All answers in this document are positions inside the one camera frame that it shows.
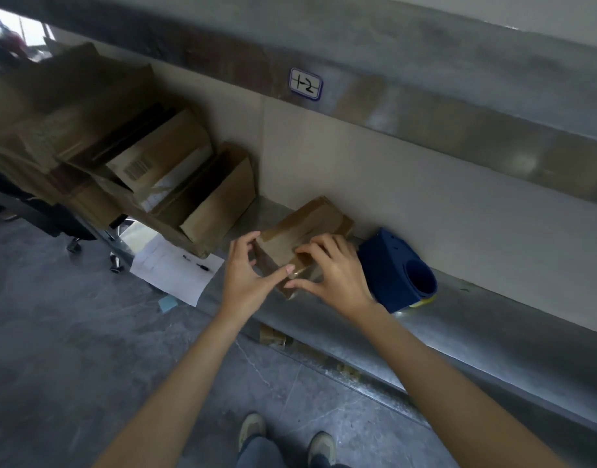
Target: paper document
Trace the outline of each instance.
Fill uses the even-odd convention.
[[[223,263],[213,254],[197,258],[157,235],[136,255],[130,273],[194,307]]]

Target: hand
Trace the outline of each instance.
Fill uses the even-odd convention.
[[[259,231],[252,231],[229,245],[219,314],[230,315],[246,322],[262,305],[272,288],[293,272],[294,265],[287,265],[264,278],[256,274],[252,268],[256,260],[249,261],[248,252],[253,249],[252,242],[259,235]]]
[[[305,289],[355,322],[362,312],[378,305],[368,290],[355,247],[343,236],[328,233],[315,236],[295,252],[309,253],[322,268],[324,279],[319,284],[293,279],[286,283],[286,288]]]

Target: jeans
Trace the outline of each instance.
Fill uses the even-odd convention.
[[[235,468],[287,468],[287,466],[275,442],[261,435],[254,435],[244,442]],[[349,467],[341,464],[331,466],[324,455],[316,455],[311,460],[309,468]]]

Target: leg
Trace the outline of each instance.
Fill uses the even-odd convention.
[[[346,465],[335,464],[335,441],[326,432],[318,432],[311,440],[307,466],[309,468],[349,468]]]
[[[266,438],[266,424],[259,414],[249,414],[240,430],[236,468],[286,468],[281,452]]]

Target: barcode label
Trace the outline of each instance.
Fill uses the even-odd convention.
[[[145,173],[151,169],[151,164],[145,158],[139,158],[138,160],[134,161],[132,164],[127,166],[123,172],[131,179],[131,180],[139,180]]]

